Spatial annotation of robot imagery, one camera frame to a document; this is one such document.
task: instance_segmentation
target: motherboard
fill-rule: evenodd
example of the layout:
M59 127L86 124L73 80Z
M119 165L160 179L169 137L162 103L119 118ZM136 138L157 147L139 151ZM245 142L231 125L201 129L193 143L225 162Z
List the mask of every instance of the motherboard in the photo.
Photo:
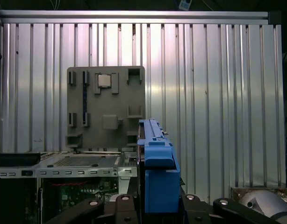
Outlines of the motherboard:
M43 179L43 222L88 198L103 202L118 194L117 177Z

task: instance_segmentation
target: green circuit board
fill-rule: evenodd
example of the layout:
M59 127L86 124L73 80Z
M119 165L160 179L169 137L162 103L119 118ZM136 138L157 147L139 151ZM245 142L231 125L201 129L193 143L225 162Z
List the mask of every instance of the green circuit board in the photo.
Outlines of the green circuit board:
M117 177L45 179L43 181L43 222L88 198L103 202L118 194Z

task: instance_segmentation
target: sticker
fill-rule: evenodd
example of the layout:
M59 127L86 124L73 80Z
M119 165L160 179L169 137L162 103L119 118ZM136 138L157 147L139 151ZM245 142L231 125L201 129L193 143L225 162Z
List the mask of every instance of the sticker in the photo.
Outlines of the sticker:
M120 158L118 157L115 161L115 165L118 165L119 164L119 161L120 161Z

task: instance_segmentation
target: blue plastic part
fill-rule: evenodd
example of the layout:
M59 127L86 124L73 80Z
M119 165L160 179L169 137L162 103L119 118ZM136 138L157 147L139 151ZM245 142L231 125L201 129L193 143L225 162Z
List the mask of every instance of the blue plastic part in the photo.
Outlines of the blue plastic part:
M137 144L144 146L146 168L173 167L145 171L145 212L178 212L180 168L172 143L156 120L140 120L139 123L144 126L146 138Z

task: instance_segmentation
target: metal screw head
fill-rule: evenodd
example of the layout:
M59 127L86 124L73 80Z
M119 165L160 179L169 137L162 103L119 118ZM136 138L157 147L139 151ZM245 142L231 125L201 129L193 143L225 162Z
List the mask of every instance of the metal screw head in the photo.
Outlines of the metal screw head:
M193 200L194 196L193 195L187 195L186 198L189 199L189 200Z
M98 203L97 202L90 202L89 203L91 206L95 206L95 205L97 205Z
M228 204L228 201L226 201L226 200L220 200L219 203L222 204L222 205L227 205L227 204Z
M203 221L202 217L195 217L196 221Z

